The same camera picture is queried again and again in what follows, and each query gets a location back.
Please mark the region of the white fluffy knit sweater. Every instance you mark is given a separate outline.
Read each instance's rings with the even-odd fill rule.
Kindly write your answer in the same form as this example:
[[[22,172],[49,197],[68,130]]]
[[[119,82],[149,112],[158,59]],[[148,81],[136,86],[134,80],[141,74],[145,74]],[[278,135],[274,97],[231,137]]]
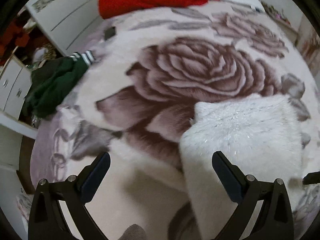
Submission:
[[[288,184],[303,174],[300,123],[284,95],[197,103],[179,148],[202,239],[216,237],[236,208],[213,170],[214,152],[262,181],[280,178]]]

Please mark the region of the red clothes in wardrobe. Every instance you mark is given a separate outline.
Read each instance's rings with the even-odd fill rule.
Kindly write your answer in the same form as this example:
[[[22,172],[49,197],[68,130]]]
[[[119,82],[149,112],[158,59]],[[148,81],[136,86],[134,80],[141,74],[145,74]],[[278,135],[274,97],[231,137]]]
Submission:
[[[15,56],[25,65],[31,64],[36,49],[50,43],[37,26],[31,31],[23,28],[29,19],[31,16],[25,10],[11,21],[1,36],[1,66],[5,65],[16,47]]]

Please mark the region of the dark green striped-cuff garment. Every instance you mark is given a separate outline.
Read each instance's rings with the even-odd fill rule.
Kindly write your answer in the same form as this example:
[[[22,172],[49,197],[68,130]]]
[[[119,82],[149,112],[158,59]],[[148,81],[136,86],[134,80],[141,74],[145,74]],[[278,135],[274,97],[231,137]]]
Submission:
[[[90,50],[52,61],[31,72],[31,88],[24,101],[24,111],[39,118],[56,112],[65,97],[95,62]]]

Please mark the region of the white drawer cabinet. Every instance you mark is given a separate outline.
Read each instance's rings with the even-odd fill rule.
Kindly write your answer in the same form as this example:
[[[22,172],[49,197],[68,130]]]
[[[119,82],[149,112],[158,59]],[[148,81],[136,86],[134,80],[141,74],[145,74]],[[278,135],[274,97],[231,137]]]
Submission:
[[[30,87],[30,70],[12,55],[1,74],[1,110],[18,119]]]

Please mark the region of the floral plush bed blanket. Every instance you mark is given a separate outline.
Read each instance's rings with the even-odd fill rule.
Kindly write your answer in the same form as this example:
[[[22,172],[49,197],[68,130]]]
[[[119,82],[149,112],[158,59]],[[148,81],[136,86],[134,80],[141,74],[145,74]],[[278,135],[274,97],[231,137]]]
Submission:
[[[116,35],[104,41],[104,31]],[[95,62],[40,123],[33,184],[79,174],[101,152],[111,167],[88,210],[108,239],[202,239],[179,143],[195,105],[284,95],[300,123],[303,174],[285,184],[294,239],[319,239],[319,89],[265,14],[228,2],[138,10],[89,37]]]

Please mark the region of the small dark phone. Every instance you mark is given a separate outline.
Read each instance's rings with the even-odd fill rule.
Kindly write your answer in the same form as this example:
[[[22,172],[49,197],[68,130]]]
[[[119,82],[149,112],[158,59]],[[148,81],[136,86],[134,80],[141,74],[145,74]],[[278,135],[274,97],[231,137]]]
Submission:
[[[104,41],[107,41],[116,35],[116,27],[112,26],[104,31]]]

